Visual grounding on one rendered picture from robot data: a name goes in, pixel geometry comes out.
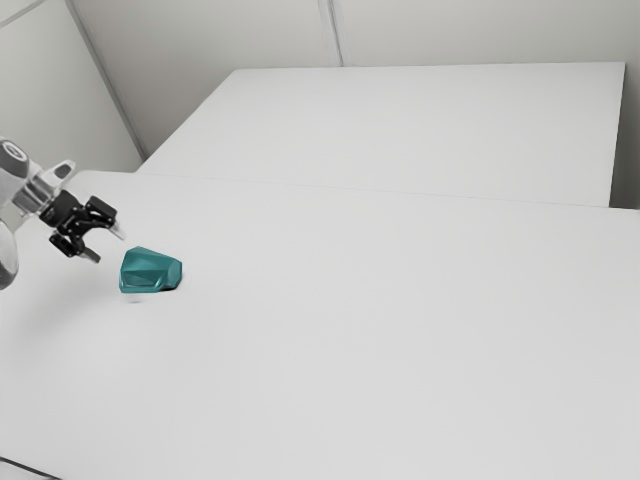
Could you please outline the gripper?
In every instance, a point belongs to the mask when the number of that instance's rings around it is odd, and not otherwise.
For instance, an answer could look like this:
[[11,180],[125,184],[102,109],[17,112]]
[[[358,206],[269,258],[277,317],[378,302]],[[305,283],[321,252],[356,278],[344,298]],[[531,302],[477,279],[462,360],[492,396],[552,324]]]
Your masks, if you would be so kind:
[[120,240],[126,239],[118,211],[103,201],[91,196],[82,206],[79,200],[67,190],[58,196],[39,215],[39,219],[56,231],[49,242],[68,258],[80,257],[99,263],[101,256],[86,246],[84,236],[92,229],[105,229]]

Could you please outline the teal faceted mug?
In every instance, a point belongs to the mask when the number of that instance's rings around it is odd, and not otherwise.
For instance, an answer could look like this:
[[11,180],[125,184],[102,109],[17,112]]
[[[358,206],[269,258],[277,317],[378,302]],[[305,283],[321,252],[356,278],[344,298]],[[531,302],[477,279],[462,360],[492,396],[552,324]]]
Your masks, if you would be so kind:
[[179,286],[182,275],[180,260],[137,246],[124,254],[119,270],[119,289],[125,294],[170,291]]

